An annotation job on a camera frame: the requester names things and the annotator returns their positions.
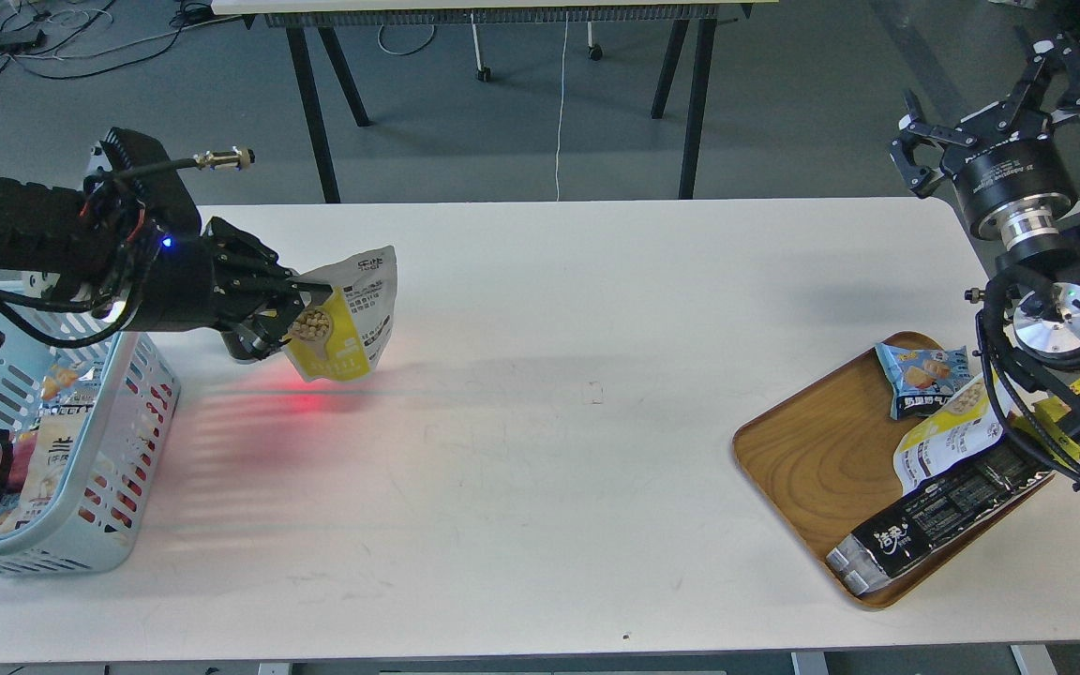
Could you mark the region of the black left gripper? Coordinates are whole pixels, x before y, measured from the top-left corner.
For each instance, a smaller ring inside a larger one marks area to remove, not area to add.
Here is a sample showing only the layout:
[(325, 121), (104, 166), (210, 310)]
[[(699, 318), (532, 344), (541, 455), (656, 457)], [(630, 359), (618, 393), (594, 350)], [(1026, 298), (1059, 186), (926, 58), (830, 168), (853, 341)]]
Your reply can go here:
[(303, 300), (256, 312), (266, 299), (303, 293), (330, 298), (326, 282), (297, 276), (256, 235), (221, 217), (204, 221), (181, 174), (188, 170), (244, 170), (248, 150), (168, 156), (161, 141), (136, 129), (109, 129), (84, 179), (84, 210), (108, 234), (104, 272), (86, 276), (94, 315), (108, 332), (247, 329), (286, 338)]

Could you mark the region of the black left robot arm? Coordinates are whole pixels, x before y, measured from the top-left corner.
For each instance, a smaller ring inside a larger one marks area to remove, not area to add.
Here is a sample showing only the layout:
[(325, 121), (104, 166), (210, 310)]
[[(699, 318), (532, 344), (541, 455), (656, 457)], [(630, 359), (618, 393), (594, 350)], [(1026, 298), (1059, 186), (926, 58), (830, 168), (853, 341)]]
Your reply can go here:
[(333, 288), (231, 222), (202, 221), (179, 176), (253, 159), (246, 148), (174, 159), (154, 137), (114, 127), (80, 187), (0, 178), (0, 315), (55, 349), (210, 328), (240, 362), (281, 351)]

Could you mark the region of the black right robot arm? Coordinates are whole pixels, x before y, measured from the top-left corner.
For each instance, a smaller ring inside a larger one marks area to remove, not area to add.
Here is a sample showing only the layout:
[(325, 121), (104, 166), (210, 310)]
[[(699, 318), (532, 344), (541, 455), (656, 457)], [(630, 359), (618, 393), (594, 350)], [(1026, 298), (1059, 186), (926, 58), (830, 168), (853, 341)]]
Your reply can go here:
[(1061, 379), (1080, 373), (1080, 225), (1059, 226), (1077, 191), (1054, 140), (1080, 121), (1080, 37), (1032, 43), (1011, 93), (954, 127), (926, 121), (912, 91), (904, 100), (888, 151), (905, 187), (927, 198), (951, 184), (968, 233), (1004, 247), (994, 276), (966, 299), (978, 305), (982, 370), (1002, 381), (1032, 431), (1008, 435), (1080, 488), (1080, 394)]

